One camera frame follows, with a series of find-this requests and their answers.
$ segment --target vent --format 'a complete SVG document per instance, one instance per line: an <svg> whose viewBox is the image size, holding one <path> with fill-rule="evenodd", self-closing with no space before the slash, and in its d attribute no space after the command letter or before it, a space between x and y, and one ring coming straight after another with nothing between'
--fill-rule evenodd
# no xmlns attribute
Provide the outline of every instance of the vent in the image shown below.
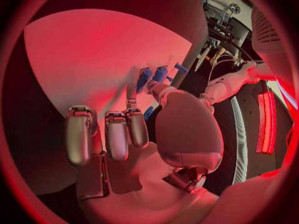
<svg viewBox="0 0 299 224"><path fill-rule="evenodd" d="M282 48L278 34L256 7L252 11L252 28L252 42L257 51L277 51Z"/></svg>

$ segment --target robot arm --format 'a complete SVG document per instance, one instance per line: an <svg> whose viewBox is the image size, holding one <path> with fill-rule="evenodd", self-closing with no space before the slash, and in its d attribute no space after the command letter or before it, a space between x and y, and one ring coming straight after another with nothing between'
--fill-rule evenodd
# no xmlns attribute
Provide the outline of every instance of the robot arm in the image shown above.
<svg viewBox="0 0 299 224"><path fill-rule="evenodd" d="M254 84L260 79L275 80L275 76L265 63L248 62L239 71L210 81L202 97L213 105L236 94L244 84Z"/></svg>

